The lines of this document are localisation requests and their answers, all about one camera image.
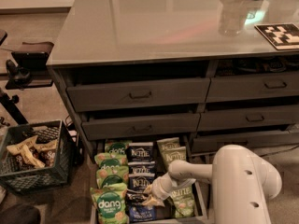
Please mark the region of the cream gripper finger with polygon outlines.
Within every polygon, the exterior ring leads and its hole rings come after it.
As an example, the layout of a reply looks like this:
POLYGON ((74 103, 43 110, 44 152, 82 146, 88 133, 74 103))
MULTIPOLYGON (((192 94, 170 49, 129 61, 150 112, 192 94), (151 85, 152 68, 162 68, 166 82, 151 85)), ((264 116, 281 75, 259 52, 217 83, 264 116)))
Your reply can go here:
POLYGON ((148 196, 145 201, 142 202, 144 206, 161 206, 164 207, 164 201, 154 197, 152 195, 148 196))

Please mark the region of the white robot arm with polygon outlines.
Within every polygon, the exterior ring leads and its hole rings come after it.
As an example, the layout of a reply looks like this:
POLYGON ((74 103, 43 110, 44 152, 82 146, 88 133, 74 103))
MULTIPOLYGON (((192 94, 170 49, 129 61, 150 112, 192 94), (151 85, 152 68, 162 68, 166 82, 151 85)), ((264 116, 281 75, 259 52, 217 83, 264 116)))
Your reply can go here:
POLYGON ((210 164, 174 160, 149 184, 145 205, 162 206, 170 194, 206 179, 212 186, 215 224, 272 224, 267 200, 277 197, 282 178, 275 166, 246 147, 221 147, 210 164))

